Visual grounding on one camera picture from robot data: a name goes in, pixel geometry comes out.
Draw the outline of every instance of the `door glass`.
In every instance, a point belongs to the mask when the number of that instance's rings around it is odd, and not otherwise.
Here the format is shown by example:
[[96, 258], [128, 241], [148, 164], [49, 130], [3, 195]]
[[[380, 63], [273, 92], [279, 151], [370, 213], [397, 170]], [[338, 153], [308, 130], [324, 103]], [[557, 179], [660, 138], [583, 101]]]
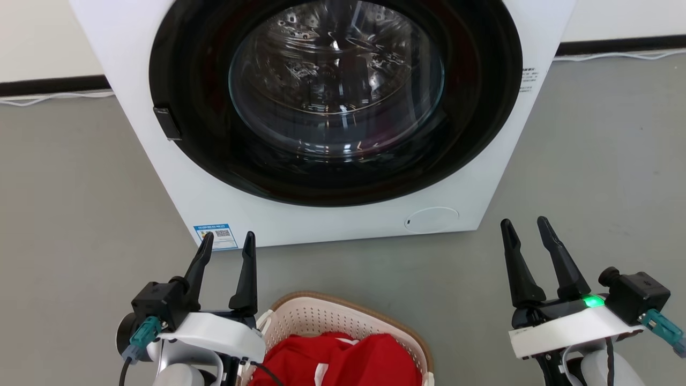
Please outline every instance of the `door glass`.
[[229, 90], [272, 146], [313, 161], [359, 161], [407, 139], [434, 112], [440, 54], [407, 17], [365, 1], [287, 9], [242, 42]]

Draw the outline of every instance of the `washing machine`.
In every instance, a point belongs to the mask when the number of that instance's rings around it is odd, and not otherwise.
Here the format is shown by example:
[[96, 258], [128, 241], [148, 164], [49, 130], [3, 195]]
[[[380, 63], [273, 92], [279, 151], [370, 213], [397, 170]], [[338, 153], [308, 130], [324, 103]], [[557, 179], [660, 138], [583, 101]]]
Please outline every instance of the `washing machine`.
[[477, 229], [575, 0], [71, 5], [219, 250]]

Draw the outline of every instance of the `laundry basket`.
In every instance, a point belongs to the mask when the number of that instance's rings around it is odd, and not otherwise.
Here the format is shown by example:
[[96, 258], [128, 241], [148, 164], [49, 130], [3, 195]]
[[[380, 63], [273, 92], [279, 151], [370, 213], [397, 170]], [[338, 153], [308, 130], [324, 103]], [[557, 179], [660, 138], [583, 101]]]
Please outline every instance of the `laundry basket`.
[[[292, 334], [316, 337], [323, 332], [344, 332], [354, 339], [390, 334], [410, 354], [422, 374], [422, 386], [434, 385], [434, 360], [427, 344], [412, 330], [367, 308], [315, 292], [282, 297], [257, 321], [267, 351]], [[247, 386], [255, 368], [243, 366], [240, 385]]]

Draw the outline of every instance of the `red cloth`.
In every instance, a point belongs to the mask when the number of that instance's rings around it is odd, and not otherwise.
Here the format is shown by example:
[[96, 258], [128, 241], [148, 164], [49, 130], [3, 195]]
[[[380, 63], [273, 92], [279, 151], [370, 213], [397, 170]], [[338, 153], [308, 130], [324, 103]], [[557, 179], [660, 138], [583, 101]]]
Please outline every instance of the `red cloth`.
[[[412, 357], [388, 334], [372, 335], [351, 345], [336, 338], [352, 337], [328, 332], [319, 337], [291, 335], [274, 346], [264, 365], [283, 386], [314, 386], [314, 373], [320, 363], [329, 368], [322, 386], [420, 386], [422, 374]], [[257, 369], [250, 386], [276, 386]]]

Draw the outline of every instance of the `gray floor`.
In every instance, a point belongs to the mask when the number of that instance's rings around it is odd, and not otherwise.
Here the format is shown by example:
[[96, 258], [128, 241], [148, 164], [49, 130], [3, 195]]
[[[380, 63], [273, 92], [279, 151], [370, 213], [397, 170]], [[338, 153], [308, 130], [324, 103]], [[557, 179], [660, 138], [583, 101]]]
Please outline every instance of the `gray floor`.
[[[609, 265], [672, 290], [686, 326], [686, 56], [555, 64], [478, 231], [260, 249], [261, 310], [315, 290], [415, 328], [444, 385], [537, 385], [509, 346], [512, 306], [498, 224], [515, 223], [549, 295], [535, 220], [550, 218], [593, 290]], [[0, 374], [7, 385], [112, 385], [115, 328], [150, 280], [195, 250], [114, 98], [0, 106]], [[218, 253], [201, 301], [223, 308], [238, 253]], [[653, 336], [617, 345], [649, 385], [686, 366]], [[127, 385], [152, 384], [154, 366]]]

